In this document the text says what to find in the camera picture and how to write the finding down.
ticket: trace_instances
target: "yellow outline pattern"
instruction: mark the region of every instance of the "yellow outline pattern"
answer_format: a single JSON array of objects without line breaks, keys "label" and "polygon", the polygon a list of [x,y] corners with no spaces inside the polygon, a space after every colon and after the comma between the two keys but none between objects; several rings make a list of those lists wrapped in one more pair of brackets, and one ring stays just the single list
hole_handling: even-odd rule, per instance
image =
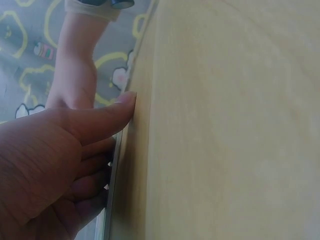
[{"label": "yellow outline pattern", "polygon": [[58,45],[52,40],[49,32],[49,21],[53,10],[57,7],[57,5],[61,2],[61,0],[53,0],[52,3],[49,5],[48,9],[46,10],[45,17],[44,17],[44,36],[46,40],[56,49]]},{"label": "yellow outline pattern", "polygon": [[142,37],[143,31],[139,30],[139,21],[141,19],[146,19],[147,15],[145,13],[139,14],[138,16],[135,17],[133,21],[133,27],[132,27],[132,35],[136,38],[139,39]]},{"label": "yellow outline pattern", "polygon": [[33,68],[33,67],[26,67],[23,71],[23,73],[21,74],[20,78],[19,78],[19,86],[22,88],[22,90],[24,90],[26,92],[25,96],[24,96],[24,103],[26,104],[28,101],[28,98],[30,97],[33,101],[33,105],[37,106],[38,100],[37,97],[33,94],[31,94],[31,84],[26,85],[24,83],[24,78],[27,74],[32,74],[32,73],[36,73],[36,74],[40,74],[40,73],[44,73],[45,71],[55,71],[55,68],[49,64],[45,64],[40,68]]},{"label": "yellow outline pattern", "polygon": [[[126,53],[120,52],[120,51],[108,53],[108,54],[100,57],[97,61],[95,61],[94,65],[95,65],[96,69],[98,69],[105,62],[110,61],[110,60],[114,60],[114,59],[123,59],[126,62],[128,60],[128,55]],[[110,101],[108,101],[107,99],[100,96],[98,93],[95,94],[94,99],[98,103],[103,104],[105,106],[109,106],[110,104],[112,104],[114,102],[114,99],[111,99]]]},{"label": "yellow outline pattern", "polygon": [[15,0],[16,3],[19,5],[19,7],[27,8],[30,7],[31,4],[35,2],[35,0],[28,0],[28,1],[21,1],[21,0]]},{"label": "yellow outline pattern", "polygon": [[0,22],[5,19],[5,17],[7,16],[12,16],[13,19],[15,20],[16,24],[19,26],[21,32],[22,32],[22,46],[19,48],[19,50],[13,54],[12,56],[14,56],[15,58],[20,58],[21,55],[24,53],[26,47],[27,47],[27,44],[28,44],[28,35],[27,35],[27,32],[24,28],[24,26],[22,25],[18,15],[16,14],[15,11],[5,11],[3,13],[2,16],[0,16]]}]

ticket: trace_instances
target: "skin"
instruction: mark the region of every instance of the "skin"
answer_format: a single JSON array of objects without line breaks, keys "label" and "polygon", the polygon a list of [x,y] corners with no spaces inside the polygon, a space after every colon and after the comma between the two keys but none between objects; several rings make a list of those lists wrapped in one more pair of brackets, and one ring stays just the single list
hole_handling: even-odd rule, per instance
[{"label": "skin", "polygon": [[68,12],[60,32],[53,84],[47,108],[91,109],[97,88],[94,48],[108,22]]},{"label": "skin", "polygon": [[106,206],[110,137],[135,101],[126,92],[105,108],[52,108],[0,125],[0,239],[75,238]]}]

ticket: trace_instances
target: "child's hand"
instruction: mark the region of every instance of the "child's hand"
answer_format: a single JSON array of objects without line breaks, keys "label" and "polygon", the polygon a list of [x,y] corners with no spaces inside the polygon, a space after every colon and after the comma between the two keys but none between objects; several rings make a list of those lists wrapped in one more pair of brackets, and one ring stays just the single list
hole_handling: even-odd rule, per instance
[{"label": "child's hand", "polygon": [[95,16],[70,12],[66,14],[47,108],[94,107],[97,70],[92,55],[107,25],[107,21]]},{"label": "child's hand", "polygon": [[97,70],[91,58],[60,57],[46,102],[47,108],[91,109],[97,88]]}]

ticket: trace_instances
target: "wooden panel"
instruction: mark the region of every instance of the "wooden panel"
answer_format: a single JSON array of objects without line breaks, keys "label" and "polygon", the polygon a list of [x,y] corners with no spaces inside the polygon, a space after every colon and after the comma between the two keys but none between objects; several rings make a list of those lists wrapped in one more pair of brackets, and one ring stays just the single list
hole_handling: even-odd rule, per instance
[{"label": "wooden panel", "polygon": [[145,212],[129,218],[139,239],[319,239],[319,11],[318,0],[160,1],[132,82],[151,94],[130,141],[143,164],[123,180],[122,207]]},{"label": "wooden panel", "polygon": [[[155,24],[155,17],[150,25]],[[155,27],[146,30],[130,83],[137,92],[135,114],[122,137],[110,239],[145,239],[150,99]]]}]

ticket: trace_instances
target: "cartoon print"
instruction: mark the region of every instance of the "cartoon print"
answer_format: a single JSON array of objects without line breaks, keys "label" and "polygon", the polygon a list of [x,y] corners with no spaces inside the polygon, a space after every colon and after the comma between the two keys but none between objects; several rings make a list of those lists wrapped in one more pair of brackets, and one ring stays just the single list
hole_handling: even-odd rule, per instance
[{"label": "cartoon print", "polygon": [[27,47],[28,35],[15,11],[5,11],[2,15],[0,13],[0,32],[3,31],[5,31],[3,37],[7,41],[2,42],[2,44],[7,43],[8,41],[11,42],[11,44],[2,45],[0,47],[5,50],[5,52],[19,59]]},{"label": "cartoon print", "polygon": [[29,115],[32,115],[32,114],[36,114],[36,113],[39,113],[41,111],[45,110],[45,106],[43,105],[37,105],[35,108],[27,108],[27,106],[22,103],[18,109],[15,111],[15,118],[18,119],[18,118],[22,118],[22,117],[25,117],[25,116],[29,116]]},{"label": "cartoon print", "polygon": [[42,57],[44,59],[50,59],[52,60],[54,58],[54,48],[44,44],[43,42],[36,42],[34,49],[33,49],[33,53],[36,56]]},{"label": "cartoon print", "polygon": [[120,67],[120,68],[116,68],[113,71],[112,83],[115,86],[117,86],[120,90],[123,90],[128,83],[131,69],[133,67],[133,63],[134,63],[134,53],[133,51],[131,51],[128,54],[128,60],[126,62],[127,68],[125,69],[124,67]]}]

